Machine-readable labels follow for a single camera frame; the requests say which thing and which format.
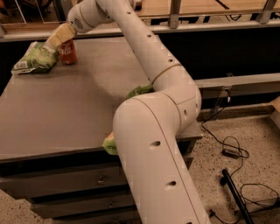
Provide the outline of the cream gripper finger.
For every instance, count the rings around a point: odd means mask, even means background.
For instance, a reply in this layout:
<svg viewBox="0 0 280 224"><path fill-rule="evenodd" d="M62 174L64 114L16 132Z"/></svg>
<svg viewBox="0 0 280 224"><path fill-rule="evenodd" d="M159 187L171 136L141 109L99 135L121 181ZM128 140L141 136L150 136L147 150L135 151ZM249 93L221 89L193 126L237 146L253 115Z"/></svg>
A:
<svg viewBox="0 0 280 224"><path fill-rule="evenodd" d="M75 36L75 29L68 23L61 24L55 29L52 35L47 39L47 43L52 46L60 46L64 42Z"/></svg>

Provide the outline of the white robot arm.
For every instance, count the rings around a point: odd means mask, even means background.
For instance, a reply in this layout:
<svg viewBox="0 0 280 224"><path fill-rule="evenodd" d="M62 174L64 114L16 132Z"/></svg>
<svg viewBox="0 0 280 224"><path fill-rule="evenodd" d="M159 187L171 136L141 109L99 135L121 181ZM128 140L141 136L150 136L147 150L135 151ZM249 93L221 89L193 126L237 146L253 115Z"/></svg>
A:
<svg viewBox="0 0 280 224"><path fill-rule="evenodd" d="M142 223L211 224L176 142L200 113L200 91L134 9L135 0L81 0L67 23L72 32L86 33L116 22L154 88L123 102L113 120L117 153Z"/></svg>

